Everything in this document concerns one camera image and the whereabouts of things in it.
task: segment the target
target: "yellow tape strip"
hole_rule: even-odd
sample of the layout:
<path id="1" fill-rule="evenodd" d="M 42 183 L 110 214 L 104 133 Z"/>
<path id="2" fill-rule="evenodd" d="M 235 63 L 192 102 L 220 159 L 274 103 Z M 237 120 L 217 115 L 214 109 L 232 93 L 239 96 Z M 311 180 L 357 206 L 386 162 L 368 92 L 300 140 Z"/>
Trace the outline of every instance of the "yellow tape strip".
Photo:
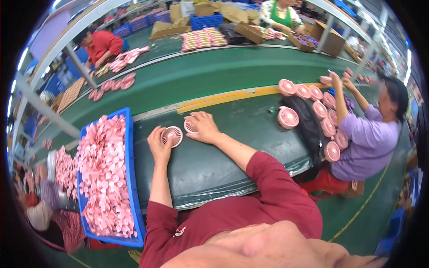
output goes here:
<path id="1" fill-rule="evenodd" d="M 85 266 L 86 268 L 92 268 L 91 266 L 87 265 L 86 263 L 84 263 L 83 261 L 79 260 L 78 258 L 76 258 L 75 256 L 73 256 L 70 253 L 67 253 L 67 255 L 69 255 L 70 257 L 72 257 L 72 259 L 74 259 L 75 261 L 77 261 L 78 263 L 82 264 L 83 266 Z"/>
<path id="2" fill-rule="evenodd" d="M 387 164 L 386 168 L 384 169 L 383 174 L 381 174 L 380 179 L 378 180 L 377 184 L 375 185 L 374 189 L 372 190 L 372 193 L 368 196 L 367 200 L 365 200 L 365 202 L 363 203 L 363 205 L 360 207 L 360 209 L 356 212 L 356 214 L 349 220 L 349 222 L 346 224 L 346 226 L 344 226 L 341 230 L 339 230 L 338 233 L 336 233 L 336 235 L 334 235 L 331 239 L 328 240 L 328 242 L 332 242 L 334 241 L 342 232 L 344 232 L 345 229 L 347 229 L 347 227 L 357 218 L 357 216 L 362 212 L 362 210 L 365 208 L 365 206 L 368 204 L 368 202 L 371 200 L 372 196 L 374 195 L 375 191 L 377 190 L 377 188 L 380 186 L 381 181 L 384 178 L 384 175 L 386 174 L 387 169 L 389 168 L 390 165 L 390 161 Z"/>
<path id="3" fill-rule="evenodd" d="M 303 84 L 306 85 L 307 87 L 309 87 L 310 85 L 314 85 L 318 88 L 326 88 L 326 87 L 332 86 L 330 84 L 325 85 L 322 83 L 303 83 Z M 182 104 L 179 106 L 180 108 L 178 108 L 176 111 L 178 114 L 181 114 L 181 113 L 185 113 L 196 109 L 201 109 L 201 108 L 216 105 L 216 104 L 231 102 L 239 99 L 253 98 L 257 96 L 271 95 L 271 94 L 279 94 L 277 86 L 258 88 L 255 90 L 255 93 L 241 90 L 237 92 L 225 93 L 218 96 L 207 97 L 204 99 L 199 99 L 193 102 Z"/>

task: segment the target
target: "blue crate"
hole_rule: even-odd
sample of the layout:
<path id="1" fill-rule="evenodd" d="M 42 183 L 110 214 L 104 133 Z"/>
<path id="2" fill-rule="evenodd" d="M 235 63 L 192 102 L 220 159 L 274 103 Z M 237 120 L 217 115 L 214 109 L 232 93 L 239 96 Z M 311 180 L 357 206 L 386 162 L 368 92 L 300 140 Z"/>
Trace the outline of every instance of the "blue crate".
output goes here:
<path id="1" fill-rule="evenodd" d="M 127 247 L 142 247 L 143 239 L 146 235 L 146 228 L 143 223 L 143 217 L 140 210 L 139 196 L 137 193 L 136 187 L 136 176 L 134 174 L 134 143 L 133 143 L 133 132 L 134 132 L 134 121 L 131 116 L 131 109 L 125 107 L 119 111 L 111 113 L 107 116 L 108 119 L 114 117 L 115 115 L 123 115 L 125 116 L 125 167 L 126 167 L 126 175 L 127 175 L 127 186 L 128 186 L 128 195 L 130 196 L 130 208 L 131 213 L 134 219 L 134 226 L 136 228 L 137 237 L 132 238 L 124 238 L 118 236 L 98 236 L 91 232 L 88 222 L 85 217 L 81 215 L 81 221 L 83 230 L 89 238 L 97 239 L 100 241 L 124 245 Z M 83 136 L 86 135 L 86 127 L 90 124 L 84 126 L 81 129 L 81 134 L 79 140 L 82 139 Z M 82 182 L 82 173 L 78 171 L 78 185 Z M 78 193 L 78 201 L 79 201 L 79 211 L 82 214 L 86 204 L 88 203 L 88 198 Z"/>
<path id="2" fill-rule="evenodd" d="M 260 6 L 255 5 L 255 4 L 250 4 L 250 7 L 249 7 L 249 8 L 250 8 L 250 9 L 257 10 L 257 11 L 260 11 L 260 10 L 261 10 L 261 7 L 260 7 Z"/>
<path id="3" fill-rule="evenodd" d="M 126 23 L 120 27 L 118 27 L 116 30 L 113 31 L 114 35 L 117 35 L 119 37 L 126 37 L 131 34 L 131 25 L 129 23 Z"/>
<path id="4" fill-rule="evenodd" d="M 146 22 L 148 23 L 148 25 L 153 25 L 157 21 L 157 14 L 161 11 L 146 16 Z"/>
<path id="5" fill-rule="evenodd" d="M 171 23 L 171 19 L 170 19 L 170 12 L 168 13 L 164 13 L 162 15 L 156 15 L 155 17 L 156 21 L 163 21 L 163 22 L 169 22 Z"/>
<path id="6" fill-rule="evenodd" d="M 140 30 L 148 25 L 148 22 L 146 20 L 146 17 L 143 17 L 141 19 L 135 20 L 131 22 L 131 31 L 135 32 L 137 30 Z"/>
<path id="7" fill-rule="evenodd" d="M 192 30 L 201 30 L 206 27 L 217 28 L 223 23 L 224 17 L 220 13 L 215 13 L 211 16 L 195 17 L 193 14 L 189 15 L 189 21 L 192 26 Z"/>

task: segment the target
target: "dark red long-sleeve shirt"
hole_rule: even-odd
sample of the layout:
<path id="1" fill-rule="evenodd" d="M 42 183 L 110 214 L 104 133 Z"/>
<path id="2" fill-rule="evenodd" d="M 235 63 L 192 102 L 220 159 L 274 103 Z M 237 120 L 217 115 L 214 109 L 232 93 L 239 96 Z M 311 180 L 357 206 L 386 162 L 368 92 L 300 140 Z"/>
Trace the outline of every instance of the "dark red long-sleeve shirt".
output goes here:
<path id="1" fill-rule="evenodd" d="M 319 208 L 302 193 L 281 163 L 269 154 L 256 152 L 246 174 L 257 184 L 260 197 L 231 196 L 211 201 L 193 210 L 180 225 L 177 210 L 149 201 L 145 248 L 139 267 L 160 267 L 215 234 L 251 224 L 290 220 L 306 238 L 320 239 Z"/>
<path id="2" fill-rule="evenodd" d="M 86 47 L 85 50 L 88 58 L 95 64 L 107 51 L 119 55 L 123 45 L 124 41 L 119 36 L 109 31 L 98 31 L 92 34 L 92 45 Z"/>

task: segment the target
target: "hand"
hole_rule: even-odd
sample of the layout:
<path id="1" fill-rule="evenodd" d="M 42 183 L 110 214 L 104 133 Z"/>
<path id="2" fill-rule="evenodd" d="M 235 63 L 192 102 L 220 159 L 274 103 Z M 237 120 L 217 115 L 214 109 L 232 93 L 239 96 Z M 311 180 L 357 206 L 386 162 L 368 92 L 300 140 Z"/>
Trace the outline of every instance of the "hand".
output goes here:
<path id="1" fill-rule="evenodd" d="M 302 35 L 305 31 L 305 26 L 304 25 L 299 25 L 296 29 L 295 29 L 295 33 Z"/>
<path id="2" fill-rule="evenodd" d="M 103 60 L 99 59 L 97 60 L 97 62 L 95 63 L 95 69 L 98 70 L 100 69 L 101 65 L 103 64 Z"/>
<path id="3" fill-rule="evenodd" d="M 288 26 L 282 25 L 281 29 L 284 33 L 287 33 L 287 34 L 292 32 L 292 29 L 290 29 Z"/>
<path id="4" fill-rule="evenodd" d="M 218 139 L 221 132 L 213 121 L 213 115 L 205 111 L 195 111 L 191 113 L 192 116 L 186 116 L 184 119 L 190 121 L 197 129 L 197 134 L 186 134 L 187 137 L 204 142 L 214 144 Z"/>
<path id="5" fill-rule="evenodd" d="M 154 156 L 155 165 L 167 165 L 170 160 L 173 138 L 170 137 L 166 144 L 161 141 L 161 133 L 165 127 L 157 126 L 148 137 L 149 148 Z"/>
<path id="6" fill-rule="evenodd" d="M 340 79 L 340 77 L 334 73 L 329 72 L 329 77 L 332 78 L 332 86 L 335 88 L 335 90 L 342 90 L 343 89 L 343 83 Z"/>
<path id="7" fill-rule="evenodd" d="M 350 79 L 344 77 L 342 80 L 343 80 L 344 86 L 348 89 L 348 91 L 353 93 L 357 90 L 355 86 L 353 86 L 353 83 L 350 81 Z"/>

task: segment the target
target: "striped cloth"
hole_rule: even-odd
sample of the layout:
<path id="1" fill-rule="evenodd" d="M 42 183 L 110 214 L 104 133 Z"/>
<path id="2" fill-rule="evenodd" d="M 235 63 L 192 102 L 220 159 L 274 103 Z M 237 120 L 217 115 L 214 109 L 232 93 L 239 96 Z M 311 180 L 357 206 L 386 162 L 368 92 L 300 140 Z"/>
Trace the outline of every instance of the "striped cloth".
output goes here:
<path id="1" fill-rule="evenodd" d="M 64 250 L 72 252 L 86 238 L 82 228 L 79 213 L 61 210 L 54 213 L 52 220 L 58 224 L 63 232 Z"/>
<path id="2" fill-rule="evenodd" d="M 46 178 L 40 182 L 40 200 L 53 210 L 57 210 L 60 206 L 60 197 L 58 195 L 58 186 L 55 182 Z"/>

